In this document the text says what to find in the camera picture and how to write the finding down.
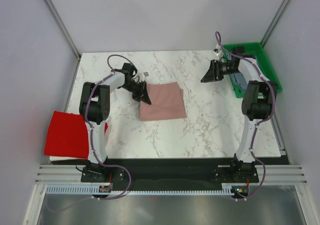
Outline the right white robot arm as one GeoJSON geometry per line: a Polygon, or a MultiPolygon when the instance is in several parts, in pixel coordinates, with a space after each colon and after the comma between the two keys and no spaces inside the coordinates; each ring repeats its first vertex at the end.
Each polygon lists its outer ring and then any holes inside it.
{"type": "Polygon", "coordinates": [[[254,55],[245,54],[243,47],[229,52],[230,59],[223,59],[225,48],[217,45],[214,49],[217,58],[210,61],[209,69],[201,83],[221,81],[226,75],[240,73],[247,87],[241,103],[244,115],[244,128],[239,147],[230,165],[216,167],[213,177],[220,183],[259,182],[255,155],[261,126],[275,113],[278,84],[269,80],[261,71],[254,55]]]}

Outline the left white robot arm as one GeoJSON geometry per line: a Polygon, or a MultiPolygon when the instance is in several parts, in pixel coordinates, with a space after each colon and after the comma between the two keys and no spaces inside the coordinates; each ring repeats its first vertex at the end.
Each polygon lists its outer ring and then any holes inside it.
{"type": "Polygon", "coordinates": [[[88,162],[82,170],[81,182],[104,183],[110,176],[106,151],[105,127],[111,111],[111,93],[123,88],[136,102],[151,105],[145,81],[135,81],[138,70],[132,63],[124,63],[99,82],[85,82],[79,104],[79,114],[84,118],[88,132],[88,162]]]}

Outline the pink t shirt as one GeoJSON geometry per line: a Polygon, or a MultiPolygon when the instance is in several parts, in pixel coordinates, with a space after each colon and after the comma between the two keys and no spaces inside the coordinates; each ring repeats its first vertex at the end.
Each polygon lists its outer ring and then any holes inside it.
{"type": "Polygon", "coordinates": [[[177,82],[148,84],[151,104],[140,103],[139,120],[143,122],[185,119],[184,91],[177,82]]]}

